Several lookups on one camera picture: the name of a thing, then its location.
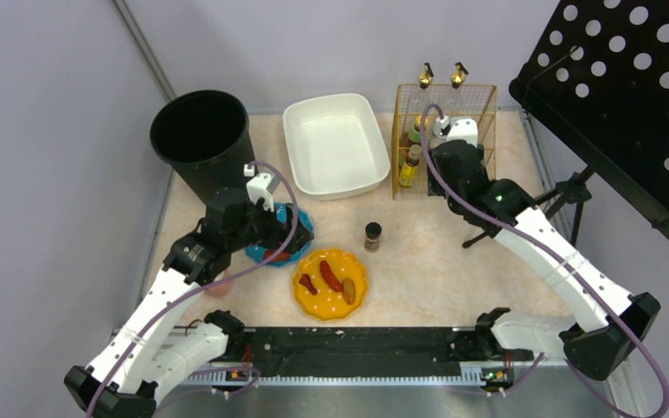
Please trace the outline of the glass bottle brown contents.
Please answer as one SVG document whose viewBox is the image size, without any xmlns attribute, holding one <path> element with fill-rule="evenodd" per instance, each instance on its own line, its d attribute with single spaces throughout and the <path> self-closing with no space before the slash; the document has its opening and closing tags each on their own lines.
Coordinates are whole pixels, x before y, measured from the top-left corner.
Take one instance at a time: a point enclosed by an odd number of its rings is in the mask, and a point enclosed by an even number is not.
<svg viewBox="0 0 669 418">
<path fill-rule="evenodd" d="M 409 96 L 408 113 L 419 116 L 422 114 L 425 105 L 429 99 L 428 88 L 431 86 L 434 77 L 429 62 L 423 64 L 423 70 L 418 76 L 417 87 Z"/>
</svg>

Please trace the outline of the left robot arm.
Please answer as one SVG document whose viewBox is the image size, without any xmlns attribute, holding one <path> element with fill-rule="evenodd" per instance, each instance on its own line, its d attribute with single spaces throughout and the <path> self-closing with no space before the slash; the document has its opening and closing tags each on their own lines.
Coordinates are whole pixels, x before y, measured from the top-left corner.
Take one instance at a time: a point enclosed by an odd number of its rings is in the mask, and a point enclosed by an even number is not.
<svg viewBox="0 0 669 418">
<path fill-rule="evenodd" d="M 162 345 L 206 290 L 299 252 L 313 239 L 298 201 L 277 205 L 266 185 L 223 188 L 204 217 L 177 239 L 155 280 L 110 343 L 64 384 L 88 417 L 152 417 L 166 397 L 203 364 L 226 354 L 244 326 L 227 311 L 210 313 L 180 343 Z"/>
</svg>

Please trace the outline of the glass oil bottle gold spout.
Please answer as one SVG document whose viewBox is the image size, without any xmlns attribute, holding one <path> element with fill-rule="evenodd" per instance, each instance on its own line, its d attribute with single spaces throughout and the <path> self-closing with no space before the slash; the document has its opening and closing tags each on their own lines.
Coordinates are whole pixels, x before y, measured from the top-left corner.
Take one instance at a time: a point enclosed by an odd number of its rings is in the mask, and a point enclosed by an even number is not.
<svg viewBox="0 0 669 418">
<path fill-rule="evenodd" d="M 457 114 L 463 106 L 463 84 L 469 75 L 462 62 L 455 63 L 455 71 L 450 76 L 450 93 L 448 95 L 447 110 Z"/>
</svg>

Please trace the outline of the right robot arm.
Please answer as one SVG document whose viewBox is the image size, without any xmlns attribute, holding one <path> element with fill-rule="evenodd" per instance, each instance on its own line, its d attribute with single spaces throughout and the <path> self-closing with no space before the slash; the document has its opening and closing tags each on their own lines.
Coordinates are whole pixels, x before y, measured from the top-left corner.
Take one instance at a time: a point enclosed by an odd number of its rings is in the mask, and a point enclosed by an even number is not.
<svg viewBox="0 0 669 418">
<path fill-rule="evenodd" d="M 601 273 L 510 179 L 491 180 L 484 149 L 451 140 L 429 151 L 431 193 L 530 266 L 569 308 L 567 316 L 496 308 L 478 320 L 502 349 L 562 355 L 594 381 L 607 379 L 643 340 L 660 311 L 650 293 L 632 294 Z"/>
</svg>

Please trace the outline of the yellow polka dot plate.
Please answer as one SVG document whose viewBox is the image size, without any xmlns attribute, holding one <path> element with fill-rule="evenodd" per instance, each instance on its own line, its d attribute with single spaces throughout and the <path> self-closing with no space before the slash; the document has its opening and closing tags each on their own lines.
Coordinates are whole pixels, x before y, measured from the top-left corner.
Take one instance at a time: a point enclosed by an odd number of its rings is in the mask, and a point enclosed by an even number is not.
<svg viewBox="0 0 669 418">
<path fill-rule="evenodd" d="M 351 252 L 315 250 L 303 257 L 292 277 L 292 295 L 301 311 L 320 321 L 345 320 L 362 307 L 370 283 L 367 268 Z"/>
</svg>

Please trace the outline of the blue polka dot plate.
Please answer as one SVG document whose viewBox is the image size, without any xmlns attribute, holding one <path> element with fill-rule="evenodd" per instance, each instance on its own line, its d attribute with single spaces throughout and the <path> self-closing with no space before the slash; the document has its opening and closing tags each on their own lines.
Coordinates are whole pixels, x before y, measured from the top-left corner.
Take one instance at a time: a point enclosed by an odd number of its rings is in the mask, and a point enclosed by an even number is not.
<svg viewBox="0 0 669 418">
<path fill-rule="evenodd" d="M 275 202 L 276 219 L 284 226 L 288 226 L 293 220 L 291 213 L 293 206 L 291 203 Z M 296 228 L 295 236 L 288 246 L 275 260 L 272 260 L 267 266 L 284 267 L 299 261 L 310 249 L 314 241 L 314 225 L 308 214 L 299 210 L 299 224 Z M 279 245 L 272 249 L 267 249 L 260 244 L 248 246 L 244 254 L 253 262 L 259 263 L 273 253 Z"/>
</svg>

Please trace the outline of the small black cap spice jar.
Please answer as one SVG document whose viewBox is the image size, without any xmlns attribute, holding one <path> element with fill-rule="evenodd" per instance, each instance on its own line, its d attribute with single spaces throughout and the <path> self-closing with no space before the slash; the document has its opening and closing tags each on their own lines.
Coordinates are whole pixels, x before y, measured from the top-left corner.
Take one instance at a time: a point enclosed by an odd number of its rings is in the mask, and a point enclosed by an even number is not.
<svg viewBox="0 0 669 418">
<path fill-rule="evenodd" d="M 369 222 L 365 226 L 364 248 L 366 251 L 375 252 L 380 246 L 382 226 L 377 222 Z"/>
</svg>

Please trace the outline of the small yellow label bottle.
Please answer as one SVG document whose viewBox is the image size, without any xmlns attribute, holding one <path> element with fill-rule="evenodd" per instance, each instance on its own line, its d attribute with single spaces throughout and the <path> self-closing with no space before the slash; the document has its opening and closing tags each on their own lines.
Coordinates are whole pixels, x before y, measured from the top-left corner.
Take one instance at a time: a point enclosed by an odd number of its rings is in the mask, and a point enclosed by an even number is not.
<svg viewBox="0 0 669 418">
<path fill-rule="evenodd" d="M 413 179 L 416 175 L 416 168 L 420 164 L 422 156 L 422 147 L 419 145 L 411 145 L 406 151 L 401 168 L 399 171 L 398 185 L 403 188 L 412 186 Z"/>
</svg>

